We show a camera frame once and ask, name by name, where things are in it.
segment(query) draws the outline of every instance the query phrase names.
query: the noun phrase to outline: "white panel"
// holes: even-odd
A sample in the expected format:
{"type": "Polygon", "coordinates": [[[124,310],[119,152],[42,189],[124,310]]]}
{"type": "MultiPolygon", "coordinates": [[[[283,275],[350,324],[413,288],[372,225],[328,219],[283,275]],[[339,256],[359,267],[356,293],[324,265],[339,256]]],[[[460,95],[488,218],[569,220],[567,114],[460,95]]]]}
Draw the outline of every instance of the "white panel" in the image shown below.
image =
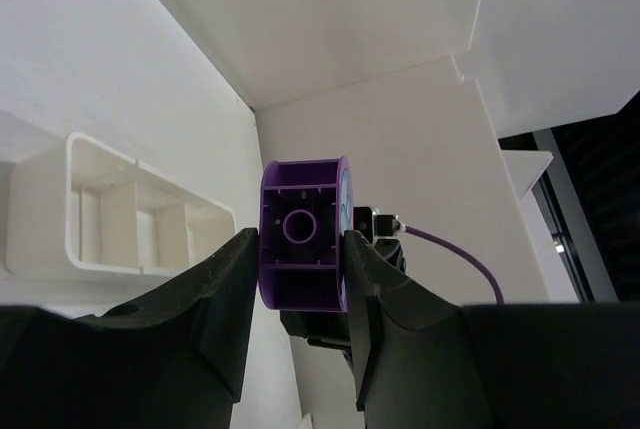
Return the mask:
{"type": "MultiPolygon", "coordinates": [[[[477,87],[458,82],[450,58],[266,109],[257,118],[265,162],[346,155],[357,205],[398,213],[459,244],[494,272],[508,301],[549,300],[477,87]]],[[[454,303],[493,300],[464,260],[410,236],[402,244],[407,273],[432,292],[454,303]]],[[[303,361],[296,366],[303,410],[316,429],[358,427],[350,425],[358,420],[353,404],[334,407],[336,400],[353,401],[351,373],[337,356],[306,351],[313,350],[294,346],[294,360],[303,361]]]]}
{"type": "Polygon", "coordinates": [[[482,0],[471,51],[499,136],[619,111],[638,91],[640,0],[482,0]]]}
{"type": "Polygon", "coordinates": [[[518,199],[538,182],[553,159],[546,151],[502,151],[502,157],[518,199]]]}
{"type": "Polygon", "coordinates": [[[162,0],[257,109],[469,46],[479,0],[162,0]]]}

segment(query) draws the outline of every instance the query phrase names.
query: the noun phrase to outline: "white wall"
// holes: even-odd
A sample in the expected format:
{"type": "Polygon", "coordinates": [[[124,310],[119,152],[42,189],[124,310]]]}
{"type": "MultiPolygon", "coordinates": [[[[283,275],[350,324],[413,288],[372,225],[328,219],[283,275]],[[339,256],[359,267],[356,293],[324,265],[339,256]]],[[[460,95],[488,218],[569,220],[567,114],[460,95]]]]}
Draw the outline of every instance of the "white wall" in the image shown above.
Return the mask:
{"type": "MultiPolygon", "coordinates": [[[[262,168],[254,117],[158,0],[0,0],[0,112],[3,142],[14,130],[24,134],[0,145],[3,227],[11,164],[73,130],[227,204],[239,227],[257,223],[262,168]]],[[[105,295],[111,300],[98,300],[85,289],[5,273],[0,303],[82,311],[127,291],[113,287],[105,295]]],[[[289,339],[278,314],[258,302],[233,427],[290,429],[300,418],[289,339]]]]}
{"type": "Polygon", "coordinates": [[[471,50],[500,137],[614,114],[638,91],[640,0],[481,0],[471,50]]]}
{"type": "MultiPolygon", "coordinates": [[[[450,58],[259,111],[257,120],[265,162],[346,155],[357,205],[460,244],[494,271],[508,301],[549,300],[477,86],[459,82],[450,58]]],[[[409,236],[402,243],[408,274],[431,291],[455,303],[493,300],[465,261],[409,236]]],[[[304,344],[293,349],[316,429],[351,427],[346,365],[304,344]]]]}
{"type": "Polygon", "coordinates": [[[465,51],[480,0],[161,1],[262,109],[465,51]]]}
{"type": "Polygon", "coordinates": [[[615,289],[602,260],[602,255],[593,237],[582,205],[571,182],[571,177],[562,160],[562,155],[551,130],[538,131],[533,134],[538,148],[553,153],[553,161],[547,169],[549,179],[556,194],[562,215],[573,239],[573,244],[582,263],[585,276],[598,302],[617,301],[615,289]]]}

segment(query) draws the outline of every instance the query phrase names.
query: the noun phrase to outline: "purple spool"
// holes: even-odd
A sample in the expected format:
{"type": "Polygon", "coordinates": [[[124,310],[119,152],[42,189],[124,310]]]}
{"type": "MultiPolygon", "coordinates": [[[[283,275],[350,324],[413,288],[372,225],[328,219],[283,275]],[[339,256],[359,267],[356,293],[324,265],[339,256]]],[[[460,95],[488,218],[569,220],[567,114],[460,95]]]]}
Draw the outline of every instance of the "purple spool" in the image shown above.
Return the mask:
{"type": "Polygon", "coordinates": [[[346,158],[269,163],[262,178],[259,255],[267,307],[346,311],[340,243],[352,217],[346,158]]]}

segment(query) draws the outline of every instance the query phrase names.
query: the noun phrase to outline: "white compartment tray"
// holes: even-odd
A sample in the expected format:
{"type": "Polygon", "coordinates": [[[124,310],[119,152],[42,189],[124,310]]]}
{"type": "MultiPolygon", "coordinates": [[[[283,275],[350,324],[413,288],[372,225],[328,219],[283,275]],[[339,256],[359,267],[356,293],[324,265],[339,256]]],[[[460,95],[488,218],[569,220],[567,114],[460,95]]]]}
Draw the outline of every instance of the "white compartment tray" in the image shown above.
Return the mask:
{"type": "Polygon", "coordinates": [[[227,208],[81,133],[11,175],[7,267],[19,276],[152,283],[233,234],[227,208]]]}

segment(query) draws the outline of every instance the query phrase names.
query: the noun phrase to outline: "white divider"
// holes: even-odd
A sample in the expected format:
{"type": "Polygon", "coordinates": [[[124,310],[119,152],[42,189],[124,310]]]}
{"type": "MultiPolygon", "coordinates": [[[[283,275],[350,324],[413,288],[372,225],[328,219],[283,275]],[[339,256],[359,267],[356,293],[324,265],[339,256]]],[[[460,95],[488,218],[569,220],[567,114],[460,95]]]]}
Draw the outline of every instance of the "white divider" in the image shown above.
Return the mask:
{"type": "Polygon", "coordinates": [[[188,267],[195,262],[189,237],[186,204],[174,204],[156,211],[160,266],[168,269],[188,267]]]}
{"type": "Polygon", "coordinates": [[[109,266],[138,267],[137,190],[133,182],[113,186],[100,194],[101,263],[109,266]]]}

